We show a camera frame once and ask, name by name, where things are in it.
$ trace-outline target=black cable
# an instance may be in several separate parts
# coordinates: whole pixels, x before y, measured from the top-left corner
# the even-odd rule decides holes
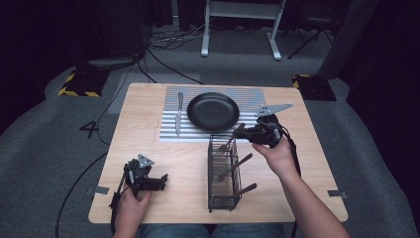
[[[176,72],[176,73],[178,73],[179,75],[181,75],[181,76],[184,76],[184,77],[186,77],[186,78],[188,78],[188,79],[190,79],[190,80],[193,80],[193,81],[195,81],[195,82],[197,82],[197,83],[199,83],[199,84],[204,84],[204,82],[200,82],[200,81],[198,81],[198,80],[196,80],[196,79],[194,79],[194,78],[191,78],[191,77],[189,77],[189,76],[187,76],[187,75],[185,75],[185,74],[183,74],[183,73],[181,73],[181,72],[179,72],[179,71],[177,71],[176,69],[174,69],[174,68],[172,68],[172,67],[170,67],[170,66],[168,66],[168,65],[166,65],[165,63],[163,63],[162,61],[160,61],[152,52],[151,52],[151,50],[149,50],[148,49],[148,52],[152,55],[152,57],[154,57],[155,58],[155,60],[157,60],[160,64],[162,64],[163,66],[165,66],[165,67],[167,67],[167,68],[169,68],[169,69],[171,69],[172,71],[174,71],[174,72]]]
[[[149,81],[152,81],[154,83],[157,83],[152,77],[149,76],[148,73],[144,72],[143,69],[140,67],[139,62],[137,61],[137,66],[139,67],[139,70],[149,79]]]
[[[99,119],[98,119],[98,123],[97,123],[97,127],[98,127],[98,130],[96,130],[96,134],[98,135],[98,137],[99,137],[99,140],[101,140],[101,142],[102,143],[104,143],[105,145],[110,145],[110,143],[108,143],[108,142],[105,142],[103,139],[102,139],[102,137],[101,137],[101,135],[99,134],[99,123],[100,123],[100,121],[101,121],[101,119],[102,119],[102,117],[103,117],[103,115],[105,114],[105,112],[106,112],[106,110],[108,110],[108,108],[112,105],[112,103],[115,101],[115,99],[117,98],[117,96],[118,96],[118,94],[120,93],[120,91],[121,91],[121,89],[123,88],[123,86],[124,86],[124,84],[126,83],[126,81],[127,81],[127,75],[130,73],[130,71],[132,70],[132,68],[133,68],[133,65],[134,65],[135,63],[132,63],[132,65],[130,66],[130,69],[127,71],[127,73],[126,73],[126,76],[124,77],[124,81],[123,81],[123,83],[121,84],[121,86],[120,86],[120,88],[118,88],[118,90],[117,90],[117,93],[115,94],[115,96],[114,96],[114,98],[111,100],[111,102],[108,104],[108,106],[105,108],[105,110],[102,112],[102,114],[101,114],[101,116],[99,117]]]
[[[165,51],[165,50],[175,50],[177,48],[182,47],[185,43],[189,43],[194,41],[195,39],[199,37],[203,37],[203,35],[200,36],[201,33],[203,33],[205,25],[202,25],[198,27],[197,29],[190,31],[190,32],[183,32],[183,34],[177,35],[176,34],[179,31],[166,31],[166,32],[157,32],[153,34],[149,42],[151,44],[151,48],[157,51]],[[172,33],[170,37],[166,36],[166,33]],[[157,46],[157,43],[159,42],[166,42],[166,46]]]
[[[135,11],[135,9],[136,9],[136,6],[134,5],[134,1],[132,0],[132,1],[130,1],[130,4],[131,4],[131,10],[132,10],[132,21],[133,21],[133,24],[134,24],[134,28],[135,28],[135,30],[136,30],[136,35],[137,35],[137,40],[138,40],[138,44],[139,44],[139,49],[142,49],[143,47],[144,47],[144,45],[142,44],[142,36],[141,36],[141,33],[140,33],[140,31],[139,31],[139,29],[138,29],[138,27],[137,26],[140,26],[139,25],[139,23],[140,22],[143,22],[141,19],[139,19],[140,18],[140,15],[139,15],[139,13],[138,12],[136,12]],[[139,61],[140,60],[140,58],[142,57],[142,55],[145,53],[146,51],[141,51],[141,53],[139,54],[139,58],[138,58],[138,60],[137,61]]]
[[[149,67],[148,67],[148,64],[146,63],[146,55],[143,57],[143,64],[146,67],[146,73],[149,74]]]
[[[94,162],[92,162],[84,171],[83,173],[77,178],[77,180],[74,182],[73,186],[71,187],[71,189],[68,191],[67,195],[65,196],[64,201],[62,202],[61,208],[59,209],[58,212],[58,216],[56,218],[55,221],[55,238],[58,238],[58,227],[59,227],[59,220],[61,218],[61,214],[62,211],[64,210],[64,206],[65,203],[67,202],[68,197],[71,195],[71,192],[74,190],[74,188],[76,187],[77,183],[80,181],[80,179],[84,176],[84,174],[86,174],[87,171],[90,170],[90,168],[92,168],[98,161],[100,161],[102,158],[104,158],[106,155],[108,154],[108,152],[105,152],[102,156],[98,157]]]
[[[80,2],[80,0],[77,0],[77,3],[78,3],[78,5],[79,5],[79,7],[80,7],[80,9],[83,11],[83,13],[84,13],[84,16],[86,17],[86,19],[87,19],[87,21],[89,22],[89,24],[90,24],[90,26],[92,27],[92,29],[93,29],[93,31],[95,32],[95,34],[96,34],[96,36],[98,37],[98,39],[102,42],[102,44],[111,52],[111,53],[114,53],[115,55],[117,55],[117,56],[120,56],[120,57],[131,57],[131,56],[127,56],[127,55],[123,55],[123,54],[120,54],[120,53],[118,53],[117,51],[114,51],[112,48],[110,48],[109,46],[108,46],[108,44],[105,42],[105,40],[102,38],[102,36],[99,34],[99,32],[96,30],[96,28],[95,28],[95,26],[94,26],[94,24],[93,24],[93,22],[92,22],[92,20],[90,19],[90,17],[89,17],[89,15],[87,15],[87,12],[86,12],[86,10],[84,9],[84,7],[83,7],[83,5],[81,4],[81,2]]]
[[[293,162],[296,167],[297,173],[299,174],[300,177],[302,177],[299,160],[297,158],[296,144],[294,144],[294,141],[291,139],[290,133],[288,132],[288,130],[285,127],[283,127],[282,129],[283,129],[284,136],[287,138],[287,142],[290,145],[291,156],[293,158]],[[290,235],[291,238],[296,237],[297,227],[298,227],[297,221],[294,221],[293,228]]]

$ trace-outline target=silver knife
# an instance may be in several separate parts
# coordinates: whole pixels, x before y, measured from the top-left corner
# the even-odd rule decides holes
[[[179,133],[181,131],[181,112],[182,112],[182,101],[183,101],[183,94],[182,92],[178,93],[179,98],[179,106],[178,106],[178,113],[175,117],[175,129],[176,129],[176,135],[179,136]]]

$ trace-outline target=hazard tape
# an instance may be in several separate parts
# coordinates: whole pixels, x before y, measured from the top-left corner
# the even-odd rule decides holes
[[[73,82],[74,76],[75,76],[75,70],[67,77],[64,84],[62,85],[61,90],[58,92],[58,95],[90,96],[90,97],[101,96],[101,92],[97,92],[97,91],[68,90],[67,88]]]
[[[311,77],[311,75],[308,75],[308,74],[293,75],[293,77],[291,78],[291,82],[293,83],[294,88],[299,89],[299,82],[297,81],[297,79],[302,78],[302,77]]]

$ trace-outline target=gray carpet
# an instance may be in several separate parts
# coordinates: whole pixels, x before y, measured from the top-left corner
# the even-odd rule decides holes
[[[277,37],[283,60],[275,61],[267,31],[213,34],[208,58],[200,56],[200,39],[173,51],[153,53],[206,84],[290,87],[294,74],[317,72],[330,46],[321,35],[287,60],[301,44],[291,32],[285,38]],[[151,75],[175,74],[149,53],[141,66],[145,64]],[[71,70],[52,78],[46,101],[22,115],[0,137],[0,237],[53,237],[58,211],[70,187],[108,150],[97,134],[88,139],[88,132],[79,128],[98,121],[106,112],[129,69],[112,71],[100,98],[58,96]],[[140,74],[137,66],[129,73]],[[158,76],[156,80],[168,82]],[[175,76],[173,83],[185,80]],[[383,163],[366,126],[345,101],[347,85],[340,79],[330,84],[336,102],[305,103],[338,187],[349,196],[344,200],[349,212],[345,226],[353,237],[418,237],[406,196]],[[118,96],[124,95],[124,90],[120,93]],[[118,121],[118,106],[114,106],[99,124],[100,137],[108,143]],[[92,198],[85,191],[98,183],[103,163],[93,166],[69,196],[60,220],[60,237],[111,237],[109,225],[92,224],[87,218]],[[291,224],[285,228],[289,235]]]

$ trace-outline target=striped placemat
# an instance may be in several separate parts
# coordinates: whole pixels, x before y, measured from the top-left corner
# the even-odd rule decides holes
[[[178,92],[182,92],[182,117],[180,125],[180,134],[176,135],[175,116],[178,112]],[[196,128],[188,119],[186,109],[188,103],[197,95],[204,92],[219,92],[232,98],[239,107],[240,116],[236,125],[232,128],[219,132],[219,134],[232,134],[242,122],[247,127],[255,126],[257,118],[255,117],[258,109],[265,104],[263,91],[259,88],[235,88],[235,87],[187,87],[187,86],[169,86],[166,89],[163,113],[161,115],[160,134],[161,141],[170,142],[208,142],[210,134]]]

